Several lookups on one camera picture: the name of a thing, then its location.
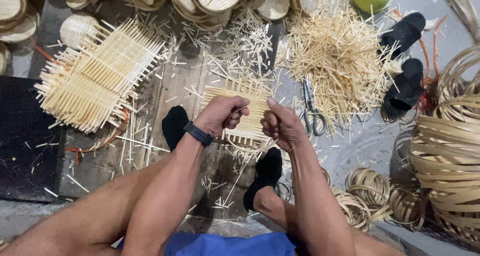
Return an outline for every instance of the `scissors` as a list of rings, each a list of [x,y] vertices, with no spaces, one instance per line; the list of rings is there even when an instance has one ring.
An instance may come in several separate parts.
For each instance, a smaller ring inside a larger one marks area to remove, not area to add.
[[[310,81],[308,79],[303,81],[303,93],[305,94],[305,110],[303,111],[303,118],[305,120],[305,126],[307,127],[308,136],[311,136],[312,132],[315,136],[320,136],[325,132],[327,120],[325,119],[325,116],[320,113],[320,110],[313,106],[312,93],[310,92]],[[313,125],[309,123],[308,111],[313,112]],[[317,130],[318,118],[320,118],[323,124],[320,131]]]

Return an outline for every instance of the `black mat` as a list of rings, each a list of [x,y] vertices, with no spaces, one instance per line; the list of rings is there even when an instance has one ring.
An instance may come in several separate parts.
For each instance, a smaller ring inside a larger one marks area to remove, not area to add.
[[[56,119],[35,99],[37,82],[0,76],[0,199],[51,202],[44,187],[58,189],[62,127],[48,129]],[[44,143],[58,144],[36,147]]]

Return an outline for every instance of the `black slipper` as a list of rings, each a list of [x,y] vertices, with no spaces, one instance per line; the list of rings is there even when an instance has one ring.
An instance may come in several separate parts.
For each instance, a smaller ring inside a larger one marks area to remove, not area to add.
[[[187,112],[182,106],[172,107],[165,118],[163,118],[162,132],[170,151],[173,151],[182,139],[185,134],[183,128],[188,121]]]
[[[382,110],[388,118],[399,118],[404,116],[415,104],[421,94],[425,91],[420,86],[423,79],[423,64],[420,60],[412,58],[402,64],[403,73],[396,76],[383,98]]]
[[[243,195],[243,206],[245,209],[254,209],[254,197],[257,191],[266,186],[275,188],[275,185],[282,176],[282,153],[279,149],[272,147],[265,157],[255,166],[257,177]]]
[[[426,20],[422,14],[418,12],[408,14],[391,28],[391,32],[381,36],[380,46],[388,46],[391,49],[395,42],[398,41],[400,47],[393,52],[391,57],[394,60],[422,37],[425,24]]]

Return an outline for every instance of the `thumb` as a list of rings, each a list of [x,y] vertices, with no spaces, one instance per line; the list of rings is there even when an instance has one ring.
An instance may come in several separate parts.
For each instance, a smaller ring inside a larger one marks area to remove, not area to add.
[[[243,108],[250,104],[250,99],[243,98],[237,95],[232,97],[229,102],[230,102],[231,108]]]
[[[285,118],[285,115],[287,112],[283,108],[283,106],[278,103],[273,97],[268,97],[267,99],[267,105],[268,107],[277,115],[280,119]]]

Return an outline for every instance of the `watch strap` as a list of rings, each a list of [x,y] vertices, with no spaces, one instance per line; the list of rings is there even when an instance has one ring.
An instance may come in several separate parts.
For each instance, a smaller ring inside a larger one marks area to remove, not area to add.
[[[213,142],[213,138],[210,134],[203,132],[201,129],[196,127],[192,121],[188,122],[187,125],[183,128],[188,132],[195,140],[199,141],[204,147],[209,146]]]

